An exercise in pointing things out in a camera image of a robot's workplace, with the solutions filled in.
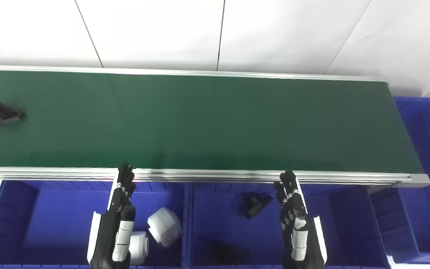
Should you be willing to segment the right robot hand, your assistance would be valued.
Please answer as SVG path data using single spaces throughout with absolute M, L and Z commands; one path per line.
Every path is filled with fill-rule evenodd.
M 292 170 L 274 183 L 280 203 L 284 269 L 324 269 L 327 250 L 319 216 L 309 215 L 299 181 Z

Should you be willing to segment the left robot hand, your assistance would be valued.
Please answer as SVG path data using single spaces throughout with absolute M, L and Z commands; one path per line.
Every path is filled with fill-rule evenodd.
M 136 189 L 133 167 L 126 161 L 118 167 L 104 213 L 93 213 L 87 261 L 91 269 L 128 269 L 130 238 L 136 217 L 131 196 Z

